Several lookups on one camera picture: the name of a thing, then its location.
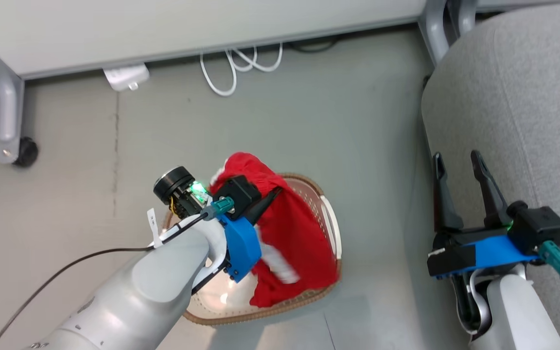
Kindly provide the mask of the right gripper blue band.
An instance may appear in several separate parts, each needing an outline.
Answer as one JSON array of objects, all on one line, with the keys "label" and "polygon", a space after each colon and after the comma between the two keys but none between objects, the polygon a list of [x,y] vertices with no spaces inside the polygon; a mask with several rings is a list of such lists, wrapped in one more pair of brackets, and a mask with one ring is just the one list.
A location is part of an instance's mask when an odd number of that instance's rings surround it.
[{"label": "right gripper blue band", "polygon": [[511,217],[507,215],[506,200],[489,172],[484,158],[476,149],[471,151],[471,162],[484,201],[484,225],[487,228],[498,229],[460,232],[464,228],[464,222],[454,207],[442,154],[435,153],[433,155],[434,230],[437,233],[458,232],[449,235],[444,246],[427,255],[429,276],[436,279],[539,259],[537,254],[522,254],[507,236],[507,229],[499,228],[511,223]]}]

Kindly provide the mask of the left gripper blue block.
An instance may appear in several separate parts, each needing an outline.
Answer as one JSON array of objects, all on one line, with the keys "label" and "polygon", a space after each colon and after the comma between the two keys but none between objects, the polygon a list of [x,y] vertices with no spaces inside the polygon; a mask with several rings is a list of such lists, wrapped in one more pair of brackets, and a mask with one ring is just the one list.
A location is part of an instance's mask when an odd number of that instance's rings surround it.
[{"label": "left gripper blue block", "polygon": [[210,266],[202,268],[194,283],[208,283],[219,272],[241,281],[262,257],[255,224],[271,206],[282,188],[274,188],[262,198],[260,191],[244,175],[227,179],[215,192],[202,188],[183,166],[158,178],[154,194],[171,213],[182,220],[167,239],[190,228],[203,232],[209,243]]}]

